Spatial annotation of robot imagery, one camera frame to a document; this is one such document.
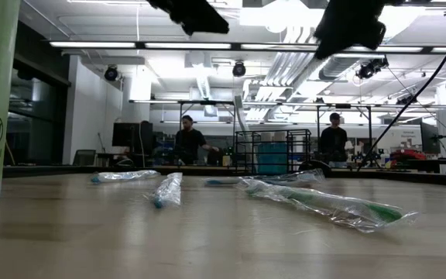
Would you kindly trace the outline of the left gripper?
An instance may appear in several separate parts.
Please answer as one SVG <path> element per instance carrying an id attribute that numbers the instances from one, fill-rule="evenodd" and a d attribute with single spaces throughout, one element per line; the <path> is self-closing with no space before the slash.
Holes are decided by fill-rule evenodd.
<path id="1" fill-rule="evenodd" d="M 206 0 L 146 0 L 167 13 L 172 22 L 192 36 L 194 33 L 229 32 L 228 22 Z"/>

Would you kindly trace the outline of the dark side-on monitor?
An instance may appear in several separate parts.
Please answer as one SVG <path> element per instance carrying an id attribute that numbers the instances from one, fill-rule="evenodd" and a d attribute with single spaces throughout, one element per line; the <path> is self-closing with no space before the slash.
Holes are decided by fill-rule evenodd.
<path id="1" fill-rule="evenodd" d="M 422 122 L 420 124 L 422 151 L 429 154 L 439 154 L 441 152 L 438 139 L 438 128 Z"/>

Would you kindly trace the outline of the person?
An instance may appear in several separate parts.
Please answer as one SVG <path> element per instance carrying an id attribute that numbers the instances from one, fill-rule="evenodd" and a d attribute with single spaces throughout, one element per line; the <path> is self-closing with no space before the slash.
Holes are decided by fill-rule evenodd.
<path id="1" fill-rule="evenodd" d="M 321 155 L 330 167 L 343 168 L 347 166 L 347 133 L 340 127 L 341 117 L 337 112 L 331 113 L 329 119 L 331 124 L 320 137 Z"/>
<path id="2" fill-rule="evenodd" d="M 194 120 L 189 115 L 184 115 L 181 120 L 182 130 L 175 136 L 175 151 L 184 164 L 190 165 L 196 162 L 200 148 L 208 152 L 219 151 L 216 146 L 207 143 L 202 132 L 194 128 Z"/>

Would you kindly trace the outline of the silver ventilation duct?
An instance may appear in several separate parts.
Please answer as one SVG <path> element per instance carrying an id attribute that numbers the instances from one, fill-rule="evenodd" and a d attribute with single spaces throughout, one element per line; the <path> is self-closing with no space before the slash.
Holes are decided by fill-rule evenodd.
<path id="1" fill-rule="evenodd" d="M 318 78 L 321 81 L 335 81 L 363 64 L 374 63 L 381 68 L 388 65 L 388 59 L 383 54 L 341 53 L 330 57 L 324 66 L 320 67 Z"/>

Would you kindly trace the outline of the black workstation frame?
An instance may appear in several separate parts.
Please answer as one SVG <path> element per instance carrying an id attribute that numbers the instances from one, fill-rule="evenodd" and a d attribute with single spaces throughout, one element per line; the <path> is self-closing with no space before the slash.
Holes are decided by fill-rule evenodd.
<path id="1" fill-rule="evenodd" d="M 249 145 L 250 151 L 247 153 L 251 157 L 252 169 L 257 171 L 261 163 L 258 161 L 257 155 L 263 154 L 256 149 L 258 143 L 285 143 L 286 150 L 284 153 L 278 152 L 276 155 L 284 155 L 286 157 L 286 162 L 283 164 L 286 166 L 288 171 L 293 171 L 295 167 L 299 167 L 300 163 L 310 164 L 314 162 L 315 164 L 322 163 L 320 155 L 321 150 L 321 108 L 325 107 L 327 112 L 329 109 L 336 109 L 337 111 L 357 109 L 361 115 L 368 119 L 369 131 L 369 150 L 367 157 L 370 157 L 372 153 L 376 150 L 376 142 L 372 137 L 372 105 L 360 105 L 360 104 L 348 104 L 348 103 L 283 103 L 283 102 L 243 102 L 244 106 L 250 106 L 252 109 L 273 109 L 280 106 L 290 106 L 290 107 L 309 107 L 313 108 L 316 112 L 316 132 L 317 132 L 317 151 L 314 153 L 311 150 L 311 131 L 309 129 L 284 129 L 284 130 L 263 130 L 263 131 L 251 131 L 248 126 L 255 124 L 255 122 L 243 122 L 239 118 L 239 124 L 241 125 L 240 131 L 235 131 L 234 135 L 234 148 L 238 151 L 236 147 L 238 144 Z M 264 125 L 277 125 L 277 126 L 300 126 L 306 125 L 305 122 L 257 122 L 257 126 Z M 284 133 L 284 140 L 269 140 L 262 141 L 262 133 Z"/>
<path id="2" fill-rule="evenodd" d="M 236 131 L 236 106 L 233 101 L 222 101 L 222 100 L 129 100 L 129 103 L 135 104 L 149 104 L 149 105 L 174 105 L 177 104 L 179 106 L 179 130 L 182 130 L 183 120 L 182 117 L 186 112 L 192 109 L 194 105 L 206 106 L 210 105 L 212 107 L 221 106 L 228 111 L 228 113 L 233 117 L 233 121 L 206 121 L 205 124 L 213 124 L 213 125 L 232 125 L 232 133 Z"/>

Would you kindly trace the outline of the dark glass partition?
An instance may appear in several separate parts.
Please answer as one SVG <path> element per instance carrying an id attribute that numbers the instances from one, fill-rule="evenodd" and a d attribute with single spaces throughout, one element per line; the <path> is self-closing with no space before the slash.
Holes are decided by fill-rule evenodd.
<path id="1" fill-rule="evenodd" d="M 70 58 L 18 22 L 4 164 L 62 163 Z"/>

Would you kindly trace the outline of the black aluminium table frame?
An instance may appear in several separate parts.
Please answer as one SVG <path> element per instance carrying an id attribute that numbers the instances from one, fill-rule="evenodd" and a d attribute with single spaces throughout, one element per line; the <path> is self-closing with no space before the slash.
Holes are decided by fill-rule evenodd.
<path id="1" fill-rule="evenodd" d="M 195 167 L 195 166 L 159 166 L 152 167 L 161 174 L 181 171 L 193 176 L 249 176 L 244 170 L 225 167 Z M 3 177 L 33 177 L 60 174 L 93 174 L 94 172 L 125 172 L 140 171 L 138 167 L 81 167 L 81 166 L 30 166 L 30 167 L 3 167 Z M 421 184 L 446 185 L 446 174 L 427 174 L 417 172 L 396 172 L 390 170 L 361 169 L 360 171 L 348 169 L 335 169 L 324 171 L 326 178 L 342 179 L 380 179 L 389 181 L 405 181 Z"/>

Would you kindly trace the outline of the blue toothbrush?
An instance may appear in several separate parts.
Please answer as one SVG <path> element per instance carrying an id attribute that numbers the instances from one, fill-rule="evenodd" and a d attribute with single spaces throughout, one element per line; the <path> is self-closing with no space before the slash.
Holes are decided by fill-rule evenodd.
<path id="1" fill-rule="evenodd" d="M 145 180 L 160 176 L 160 173 L 155 170 L 137 170 L 126 172 L 101 172 L 93 174 L 91 183 L 114 183 L 121 181 L 137 181 Z"/>
<path id="2" fill-rule="evenodd" d="M 213 177 L 204 180 L 205 186 L 232 186 L 243 180 L 257 180 L 269 184 L 289 187 L 304 187 L 306 184 L 322 183 L 325 181 L 321 169 L 302 170 L 293 174 L 256 175 L 244 177 Z"/>
<path id="3" fill-rule="evenodd" d="M 183 174 L 180 172 L 168 174 L 153 192 L 145 195 L 155 208 L 178 207 L 181 204 L 181 183 Z"/>

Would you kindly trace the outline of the black office chair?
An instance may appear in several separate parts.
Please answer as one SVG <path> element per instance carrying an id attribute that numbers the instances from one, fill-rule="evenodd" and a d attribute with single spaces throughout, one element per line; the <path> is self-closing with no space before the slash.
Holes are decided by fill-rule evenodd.
<path id="1" fill-rule="evenodd" d="M 77 150 L 74 154 L 74 166 L 93 166 L 96 150 Z"/>

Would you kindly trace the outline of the red object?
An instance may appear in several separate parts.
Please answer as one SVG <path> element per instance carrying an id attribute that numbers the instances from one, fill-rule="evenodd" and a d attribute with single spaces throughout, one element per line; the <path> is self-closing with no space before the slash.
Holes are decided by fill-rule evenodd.
<path id="1" fill-rule="evenodd" d="M 427 157 L 424 153 L 421 153 L 420 151 L 417 150 L 399 149 L 392 152 L 389 155 L 389 159 L 392 162 L 401 163 L 401 162 L 406 162 L 408 160 L 426 160 Z"/>

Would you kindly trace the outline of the black computer monitor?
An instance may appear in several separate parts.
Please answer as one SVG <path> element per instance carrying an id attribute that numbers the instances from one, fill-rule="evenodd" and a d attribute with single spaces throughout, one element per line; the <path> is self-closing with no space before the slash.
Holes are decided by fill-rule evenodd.
<path id="1" fill-rule="evenodd" d="M 112 146 L 133 147 L 139 150 L 141 146 L 149 149 L 153 144 L 153 124 L 141 122 L 117 122 L 113 125 Z"/>

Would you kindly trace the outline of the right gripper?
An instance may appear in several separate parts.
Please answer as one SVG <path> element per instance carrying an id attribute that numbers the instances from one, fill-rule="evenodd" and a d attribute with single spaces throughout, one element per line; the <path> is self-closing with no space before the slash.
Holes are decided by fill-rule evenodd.
<path id="1" fill-rule="evenodd" d="M 330 0 L 314 32 L 314 57 L 323 60 L 353 46 L 375 50 L 386 26 L 379 21 L 384 0 Z"/>

